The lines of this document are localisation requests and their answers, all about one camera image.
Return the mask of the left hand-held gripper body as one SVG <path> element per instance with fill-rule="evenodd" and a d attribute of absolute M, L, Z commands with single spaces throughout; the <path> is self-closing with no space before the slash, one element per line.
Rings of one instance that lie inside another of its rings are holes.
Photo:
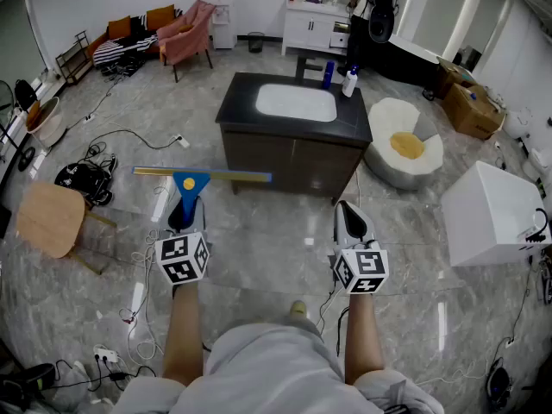
<path fill-rule="evenodd" d="M 169 284 L 196 282 L 206 274 L 210 251 L 202 232 L 157 241 L 154 249 L 157 265 Z"/>

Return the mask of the blue and yellow squeegee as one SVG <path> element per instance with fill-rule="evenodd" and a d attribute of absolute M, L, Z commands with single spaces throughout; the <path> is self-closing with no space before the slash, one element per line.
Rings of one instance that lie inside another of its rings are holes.
<path fill-rule="evenodd" d="M 270 183 L 269 172 L 214 170 L 189 167 L 135 166 L 133 174 L 143 176 L 172 176 L 182 198 L 183 223 L 192 223 L 196 202 L 201 191 L 212 179 Z"/>

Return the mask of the person's left forearm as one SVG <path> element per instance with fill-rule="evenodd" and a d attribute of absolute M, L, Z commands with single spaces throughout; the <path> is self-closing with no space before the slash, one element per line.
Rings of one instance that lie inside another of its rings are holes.
<path fill-rule="evenodd" d="M 162 376 L 189 386 L 203 370 L 198 283 L 193 282 L 179 285 L 173 293 Z"/>

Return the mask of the black headset on floor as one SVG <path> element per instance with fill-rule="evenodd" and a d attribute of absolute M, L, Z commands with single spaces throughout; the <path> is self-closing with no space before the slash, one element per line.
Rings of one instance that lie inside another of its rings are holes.
<path fill-rule="evenodd" d="M 65 166 L 57 174 L 54 183 L 80 192 L 89 204 L 105 206 L 113 199 L 109 186 L 116 165 L 117 157 L 114 154 L 100 164 L 84 159 Z"/>

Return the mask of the fried egg shaped cushion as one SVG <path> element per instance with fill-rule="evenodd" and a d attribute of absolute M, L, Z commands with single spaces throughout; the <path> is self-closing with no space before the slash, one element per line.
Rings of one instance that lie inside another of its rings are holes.
<path fill-rule="evenodd" d="M 386 97 L 368 114 L 373 141 L 364 161 L 389 185 L 416 191 L 442 167 L 443 144 L 433 122 L 411 103 Z"/>

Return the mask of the light wooden side table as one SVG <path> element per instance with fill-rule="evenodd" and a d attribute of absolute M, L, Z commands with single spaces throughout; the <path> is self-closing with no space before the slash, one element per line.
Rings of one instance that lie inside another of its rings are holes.
<path fill-rule="evenodd" d="M 87 217 L 105 225 L 116 223 L 92 211 L 78 191 L 36 181 L 25 191 L 16 217 L 16 231 L 34 248 L 54 259 L 70 258 L 96 275 L 94 268 L 76 252 L 78 234 Z"/>

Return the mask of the white sink basin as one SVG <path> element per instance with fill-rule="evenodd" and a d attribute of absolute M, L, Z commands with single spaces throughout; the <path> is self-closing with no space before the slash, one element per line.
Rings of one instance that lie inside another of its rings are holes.
<path fill-rule="evenodd" d="M 314 122 L 333 122 L 337 118 L 336 100 L 331 93 L 295 85 L 263 85 L 255 108 L 267 116 Z"/>

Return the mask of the white pump bottle blue cap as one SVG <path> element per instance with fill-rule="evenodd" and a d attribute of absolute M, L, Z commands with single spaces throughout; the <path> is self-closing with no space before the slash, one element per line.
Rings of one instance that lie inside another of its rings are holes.
<path fill-rule="evenodd" d="M 352 97 L 354 88 L 358 80 L 358 66 L 352 66 L 346 73 L 342 83 L 342 94 L 345 97 Z"/>

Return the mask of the large cardboard box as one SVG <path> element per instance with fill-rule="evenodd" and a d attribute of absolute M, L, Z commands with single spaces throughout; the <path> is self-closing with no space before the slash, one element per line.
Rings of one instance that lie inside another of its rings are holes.
<path fill-rule="evenodd" d="M 451 85 L 442 108 L 455 131 L 482 141 L 497 132 L 505 119 L 505 111 L 495 107 L 486 89 L 480 85 Z"/>

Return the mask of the orange sofa with striped blanket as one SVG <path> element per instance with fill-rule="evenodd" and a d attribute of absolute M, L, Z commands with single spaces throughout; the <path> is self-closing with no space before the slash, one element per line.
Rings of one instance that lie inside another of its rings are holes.
<path fill-rule="evenodd" d="M 105 32 L 88 47 L 87 53 L 96 68 L 115 64 L 132 54 L 151 55 L 160 51 L 157 31 L 182 15 L 174 5 L 151 9 L 140 16 L 126 16 L 111 21 Z"/>

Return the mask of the small cardboard box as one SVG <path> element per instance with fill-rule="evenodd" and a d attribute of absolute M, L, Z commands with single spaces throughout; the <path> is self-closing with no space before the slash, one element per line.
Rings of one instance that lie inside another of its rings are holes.
<path fill-rule="evenodd" d="M 444 99 L 453 84 L 463 87 L 471 87 L 477 82 L 465 68 L 449 62 L 442 57 L 438 57 L 439 67 L 436 74 L 434 94 L 439 99 Z"/>

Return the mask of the black metal rack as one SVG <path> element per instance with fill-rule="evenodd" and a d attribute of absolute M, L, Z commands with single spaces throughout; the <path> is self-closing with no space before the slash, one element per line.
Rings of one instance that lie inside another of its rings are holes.
<path fill-rule="evenodd" d="M 60 73 L 68 85 L 76 85 L 92 68 L 91 56 L 88 52 L 86 31 L 75 35 L 73 44 L 59 54 L 55 59 Z"/>

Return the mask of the black round device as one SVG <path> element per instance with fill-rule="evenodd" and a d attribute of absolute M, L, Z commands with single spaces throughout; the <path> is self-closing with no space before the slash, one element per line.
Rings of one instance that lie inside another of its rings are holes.
<path fill-rule="evenodd" d="M 503 358 L 498 358 L 491 366 L 486 378 L 486 400 L 489 411 L 502 411 L 511 396 L 511 379 L 503 367 Z"/>

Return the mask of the white water dispenser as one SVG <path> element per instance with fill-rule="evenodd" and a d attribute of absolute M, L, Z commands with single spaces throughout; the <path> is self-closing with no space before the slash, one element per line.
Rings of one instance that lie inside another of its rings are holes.
<path fill-rule="evenodd" d="M 212 36 L 215 49 L 233 49 L 237 43 L 236 11 L 234 0 L 211 0 Z"/>

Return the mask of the white vanity cabinet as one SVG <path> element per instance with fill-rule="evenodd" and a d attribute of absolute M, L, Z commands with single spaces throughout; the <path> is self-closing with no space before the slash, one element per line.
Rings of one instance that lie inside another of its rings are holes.
<path fill-rule="evenodd" d="M 291 47 L 344 56 L 349 26 L 345 5 L 287 2 L 281 54 Z"/>

